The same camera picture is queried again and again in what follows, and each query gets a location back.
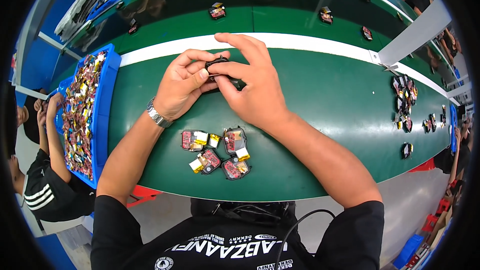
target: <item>white edge strip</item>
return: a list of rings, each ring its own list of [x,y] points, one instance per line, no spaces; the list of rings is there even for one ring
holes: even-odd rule
[[[375,51],[370,51],[350,44],[345,44],[329,39],[321,39],[309,36],[283,34],[283,33],[269,33],[269,32],[246,32],[245,35],[259,39],[265,43],[268,48],[282,48],[282,49],[294,49],[321,52],[331,55],[337,55],[342,57],[349,57],[356,60],[372,63],[378,65],[378,61],[372,59],[372,55],[377,55]],[[122,60],[120,67],[131,65],[146,60],[167,57],[171,55],[178,55],[187,49],[199,49],[199,50],[218,50],[233,48],[227,43],[220,43],[215,40],[213,35],[191,37],[186,39],[177,39],[165,43],[160,43],[145,48],[141,48],[135,51],[131,51],[121,56]],[[428,87],[432,88],[436,92],[447,97],[447,92],[438,86],[435,82],[430,80],[425,75],[418,71],[402,64],[398,65],[397,72],[406,74],[416,81],[419,81]],[[450,99],[457,106],[460,105],[453,98]]]

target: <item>silver wristwatch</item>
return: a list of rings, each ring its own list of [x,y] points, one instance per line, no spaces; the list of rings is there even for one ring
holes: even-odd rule
[[[160,116],[160,114],[157,112],[155,107],[153,107],[153,99],[155,99],[155,96],[150,100],[150,102],[147,104],[147,112],[150,117],[152,117],[153,121],[161,127],[161,128],[168,128],[170,125],[172,125],[173,122],[167,121],[163,116]]]

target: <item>left hand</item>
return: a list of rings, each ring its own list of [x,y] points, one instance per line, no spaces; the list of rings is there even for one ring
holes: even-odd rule
[[[215,81],[207,82],[205,62],[213,61],[220,55],[229,58],[230,52],[212,54],[188,49],[170,63],[153,100],[160,116],[170,122],[176,120],[192,107],[202,93],[218,87]]]
[[[36,122],[38,124],[38,127],[42,128],[45,125],[46,120],[47,120],[47,111],[38,110],[36,112]]]

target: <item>blue plastic bin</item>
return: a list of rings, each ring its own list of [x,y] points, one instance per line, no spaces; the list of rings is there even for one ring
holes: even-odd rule
[[[450,124],[452,125],[452,130],[450,131],[450,149],[452,152],[457,151],[457,139],[455,138],[455,128],[457,127],[457,109],[455,105],[450,105]]]
[[[411,238],[409,238],[405,243],[405,246],[403,246],[402,251],[400,251],[400,254],[393,262],[393,266],[395,266],[397,269],[402,269],[405,267],[405,265],[410,262],[422,242],[423,237],[418,234],[414,234]]]
[[[107,9],[109,9],[117,0],[108,0],[107,2],[105,2],[105,4],[103,4],[99,9],[97,10],[93,10],[97,7],[97,4],[100,2],[100,0],[97,0],[97,2],[95,3],[94,5],[94,8],[92,9],[92,11],[90,12],[90,15],[88,15],[87,19],[85,21],[89,21],[89,20],[92,20],[93,18],[95,18],[96,16],[100,15],[101,13],[103,13],[104,11],[106,11]]]
[[[90,140],[93,180],[90,180],[87,175],[83,173],[72,171],[73,174],[78,176],[93,189],[97,188],[97,183],[100,175],[102,174],[103,166],[105,165],[108,157],[107,140],[109,134],[110,105],[112,103],[112,93],[115,80],[117,79],[117,72],[120,67],[120,62],[122,61],[122,58],[114,51],[114,49],[115,46],[113,44],[109,44],[92,53],[92,55],[96,56],[100,51],[108,51],[103,63],[102,71],[100,72],[100,79],[96,89],[95,101],[93,102],[93,116],[91,123],[92,139]],[[84,61],[85,57],[78,62],[75,69],[75,75],[77,75],[78,69],[84,64]],[[65,95],[65,89],[71,85],[75,75],[62,81],[58,86],[57,91],[62,92],[63,90],[63,94]],[[57,118],[56,129],[57,131],[60,129],[59,133],[63,135],[62,112],[59,111],[59,113],[60,120],[58,121]]]

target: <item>red stool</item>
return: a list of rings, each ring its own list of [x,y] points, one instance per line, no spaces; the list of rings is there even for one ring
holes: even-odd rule
[[[422,231],[424,232],[432,232],[434,231],[434,227],[437,224],[438,217],[435,217],[435,215],[429,214],[427,216],[427,220],[425,221],[425,224],[421,228]]]
[[[440,203],[438,204],[438,208],[435,214],[441,214],[443,211],[447,211],[449,206],[450,202],[447,199],[442,198],[440,200]]]
[[[157,190],[152,190],[144,186],[136,185],[135,189],[133,189],[132,195],[130,195],[130,198],[135,199],[135,201],[131,203],[127,203],[127,208],[131,208],[133,206],[136,206],[137,204],[140,204],[146,201],[153,201],[155,200],[155,198],[157,198],[157,195],[159,194],[162,194],[162,192]]]
[[[417,171],[429,171],[435,169],[434,158],[429,159],[428,161],[424,162],[423,164],[413,168],[408,172],[417,172]]]

